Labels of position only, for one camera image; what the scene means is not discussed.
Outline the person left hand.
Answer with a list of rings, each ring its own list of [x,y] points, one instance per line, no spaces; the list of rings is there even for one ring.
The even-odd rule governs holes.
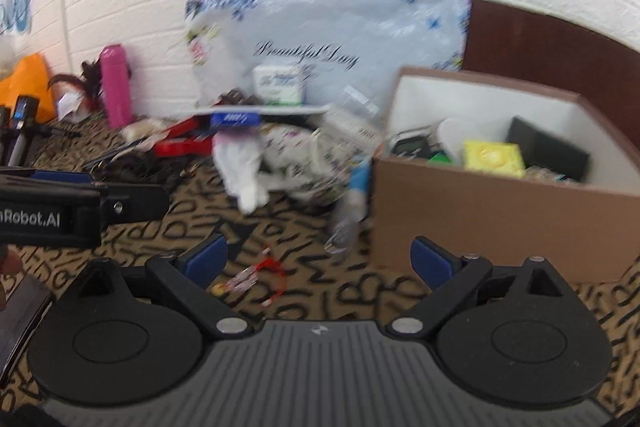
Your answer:
[[[13,277],[21,272],[23,261],[18,252],[8,246],[1,246],[0,272],[2,277]],[[0,284],[0,309],[6,309],[6,288]]]

